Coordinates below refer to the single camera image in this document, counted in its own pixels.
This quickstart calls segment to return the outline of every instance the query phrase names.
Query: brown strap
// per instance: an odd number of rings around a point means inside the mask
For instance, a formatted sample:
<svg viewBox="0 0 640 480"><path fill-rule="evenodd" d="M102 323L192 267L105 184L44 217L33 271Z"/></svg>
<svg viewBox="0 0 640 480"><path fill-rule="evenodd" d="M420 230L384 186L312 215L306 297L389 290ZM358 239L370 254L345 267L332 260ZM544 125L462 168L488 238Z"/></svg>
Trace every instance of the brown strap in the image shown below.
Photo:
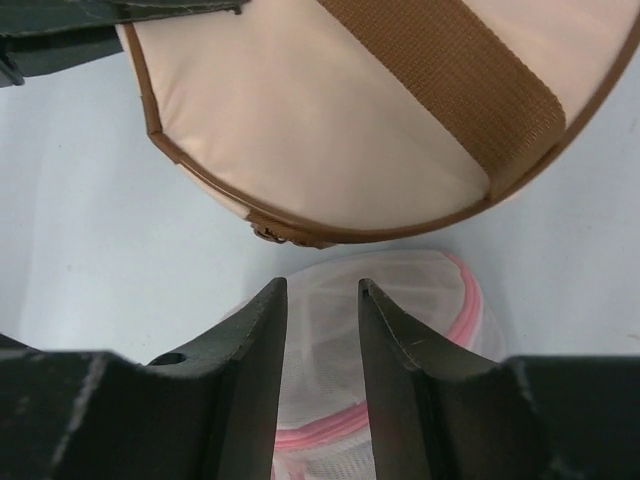
<svg viewBox="0 0 640 480"><path fill-rule="evenodd" d="M482 166L490 197L556 144L549 88L462 0L318 0Z"/></svg>

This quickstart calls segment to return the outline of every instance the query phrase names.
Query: black fabric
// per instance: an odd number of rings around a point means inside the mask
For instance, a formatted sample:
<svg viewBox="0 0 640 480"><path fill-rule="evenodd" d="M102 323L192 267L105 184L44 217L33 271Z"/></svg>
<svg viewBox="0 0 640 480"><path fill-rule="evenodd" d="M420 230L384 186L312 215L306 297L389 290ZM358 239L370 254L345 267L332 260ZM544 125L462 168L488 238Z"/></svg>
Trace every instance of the black fabric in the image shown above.
<svg viewBox="0 0 640 480"><path fill-rule="evenodd" d="M239 11L248 0L2 0L0 35L24 37L181 15Z"/></svg>
<svg viewBox="0 0 640 480"><path fill-rule="evenodd" d="M0 0L0 87L122 51L114 25L240 13L249 0Z"/></svg>

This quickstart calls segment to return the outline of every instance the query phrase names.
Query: brown trim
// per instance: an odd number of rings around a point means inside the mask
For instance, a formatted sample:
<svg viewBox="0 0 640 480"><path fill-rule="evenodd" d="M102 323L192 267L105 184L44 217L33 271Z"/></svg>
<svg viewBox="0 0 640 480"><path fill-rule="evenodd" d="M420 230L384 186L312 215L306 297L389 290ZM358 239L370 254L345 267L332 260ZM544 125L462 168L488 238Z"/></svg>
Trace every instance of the brown trim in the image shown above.
<svg viewBox="0 0 640 480"><path fill-rule="evenodd" d="M147 122L147 132L153 143L161 151L163 151L174 162L187 168L207 186L227 196L231 200L248 207L254 215L261 218L268 218L275 224L283 225L289 230L311 235L318 239L318 241L350 244L395 240L398 238L411 237L439 230L487 210L489 207L502 202L527 185L531 180L542 173L544 169L546 169L580 134L600 105L602 105L602 102L604 102L607 95L611 92L618 79L622 76L622 73L638 48L638 44L640 44L640 13L636 17L629 36L620 49L618 57L609 69L609 72L606 74L591 99L577 116L576 120L569 125L562 140L552 147L542 157L542 159L526 173L526 175L516 182L515 185L495 199L481 200L460 212L456 212L446 217L417 225L385 230L351 230L346 228L336 228L301 218L297 215L292 215L278 208L271 207L264 202L251 198L251 196L246 193L227 185L225 182L220 181L220 179L215 178L207 172L204 167L190 158L163 133L158 105L153 94L153 87L149 78L149 72L147 70L142 47L135 31L135 27L132 24L125 25L125 32L131 48L131 57L140 83L140 90L142 92L142 103Z"/></svg>

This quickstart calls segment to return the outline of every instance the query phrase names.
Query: mesh laundry bag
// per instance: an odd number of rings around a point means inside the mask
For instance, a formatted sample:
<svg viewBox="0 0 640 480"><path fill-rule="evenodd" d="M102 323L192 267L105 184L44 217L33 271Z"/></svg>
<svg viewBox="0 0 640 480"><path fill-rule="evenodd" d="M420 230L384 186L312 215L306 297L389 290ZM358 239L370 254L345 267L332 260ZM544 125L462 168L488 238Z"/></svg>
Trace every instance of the mesh laundry bag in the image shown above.
<svg viewBox="0 0 640 480"><path fill-rule="evenodd" d="M408 313L458 345L494 361L505 354L478 283L451 255L375 253L292 275L275 480L375 478L358 333L362 278L376 281Z"/></svg>

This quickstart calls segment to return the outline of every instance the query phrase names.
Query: white backdrop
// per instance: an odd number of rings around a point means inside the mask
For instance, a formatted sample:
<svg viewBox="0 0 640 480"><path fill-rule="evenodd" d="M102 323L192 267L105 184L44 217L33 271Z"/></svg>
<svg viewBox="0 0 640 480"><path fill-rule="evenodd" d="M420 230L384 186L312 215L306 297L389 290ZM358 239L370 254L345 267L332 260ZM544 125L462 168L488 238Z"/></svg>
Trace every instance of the white backdrop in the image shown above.
<svg viewBox="0 0 640 480"><path fill-rule="evenodd" d="M322 252L255 238L181 175L145 136L124 55L2 89L0 330L145 362L273 276L436 247L470 265L512 353L640 353L638 85L636 55L517 199L434 234Z"/></svg>

